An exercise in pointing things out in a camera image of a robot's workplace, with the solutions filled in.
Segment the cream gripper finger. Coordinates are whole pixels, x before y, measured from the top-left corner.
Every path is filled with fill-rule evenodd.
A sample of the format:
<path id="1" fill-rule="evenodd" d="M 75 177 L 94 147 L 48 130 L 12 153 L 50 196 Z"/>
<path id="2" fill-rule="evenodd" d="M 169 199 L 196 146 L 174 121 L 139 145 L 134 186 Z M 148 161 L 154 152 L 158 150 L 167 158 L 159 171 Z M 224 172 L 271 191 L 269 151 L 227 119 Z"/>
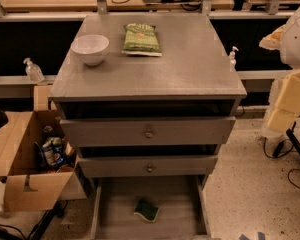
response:
<path id="1" fill-rule="evenodd" d="M 300 116 L 300 70 L 293 70 L 282 81 L 279 96 L 267 120 L 266 127 L 284 133 Z"/>
<path id="2" fill-rule="evenodd" d="M 259 42 L 259 46 L 267 50 L 279 50 L 283 32 L 284 32 L 284 25 L 278 27 L 272 33 L 263 37 Z"/>

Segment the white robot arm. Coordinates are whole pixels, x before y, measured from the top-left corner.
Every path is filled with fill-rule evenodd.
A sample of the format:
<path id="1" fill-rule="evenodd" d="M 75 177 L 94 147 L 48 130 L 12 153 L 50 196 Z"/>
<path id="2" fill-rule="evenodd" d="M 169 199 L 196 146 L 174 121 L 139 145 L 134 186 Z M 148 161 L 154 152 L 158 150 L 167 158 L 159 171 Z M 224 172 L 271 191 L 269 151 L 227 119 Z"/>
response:
<path id="1" fill-rule="evenodd" d="M 276 78 L 270 89 L 261 132 L 264 137 L 276 138 L 300 116 L 300 7 L 284 25 L 264 37 L 259 46 L 278 50 L 281 61 L 292 68 L 284 78 Z"/>

